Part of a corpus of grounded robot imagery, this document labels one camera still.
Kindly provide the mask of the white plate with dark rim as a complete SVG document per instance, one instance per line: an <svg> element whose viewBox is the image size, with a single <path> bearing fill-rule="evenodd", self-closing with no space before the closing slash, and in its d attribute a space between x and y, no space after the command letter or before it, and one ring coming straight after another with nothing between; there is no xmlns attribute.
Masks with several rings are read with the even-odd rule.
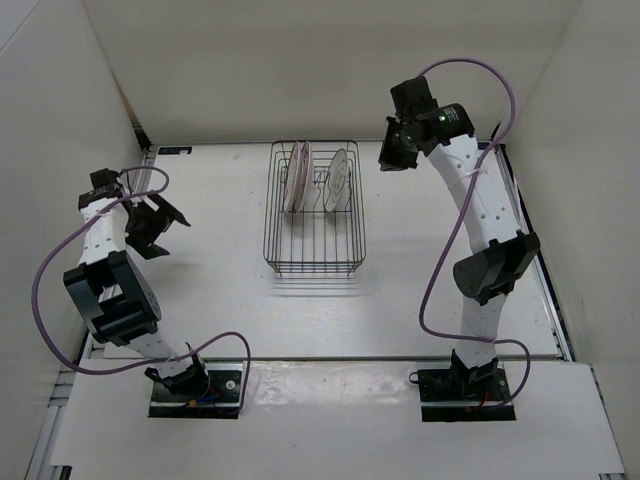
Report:
<svg viewBox="0 0 640 480"><path fill-rule="evenodd" d="M333 212L339 204L349 176L348 155L345 149L339 149L331 160L327 170L323 207L325 212Z"/></svg>

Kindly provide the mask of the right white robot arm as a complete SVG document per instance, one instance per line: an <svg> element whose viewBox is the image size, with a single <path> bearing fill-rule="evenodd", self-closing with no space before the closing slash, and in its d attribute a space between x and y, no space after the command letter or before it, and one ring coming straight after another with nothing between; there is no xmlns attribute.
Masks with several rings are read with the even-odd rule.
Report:
<svg viewBox="0 0 640 480"><path fill-rule="evenodd" d="M537 255L536 234L524 233L484 169L474 126L457 104L423 100L388 118L379 164L384 171L414 168L425 155L459 211L454 228L467 232L471 254L453 266L463 295L462 320L451 357L449 387L460 399L477 396L497 375L498 326L515 283Z"/></svg>

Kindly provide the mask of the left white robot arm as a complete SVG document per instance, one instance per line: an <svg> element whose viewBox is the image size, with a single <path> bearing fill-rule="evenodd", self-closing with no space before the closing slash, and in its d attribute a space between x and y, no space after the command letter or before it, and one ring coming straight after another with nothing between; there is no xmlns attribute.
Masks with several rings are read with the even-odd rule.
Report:
<svg viewBox="0 0 640 480"><path fill-rule="evenodd" d="M155 240L173 222L189 222L158 194L148 196L153 206L127 200L105 212L114 199L106 192L80 196L78 210L88 229L78 266L63 275L64 286L96 341L151 360L148 378L175 396L198 400L210 388L205 365L160 331L157 297L127 251L131 246L146 260L166 256Z"/></svg>

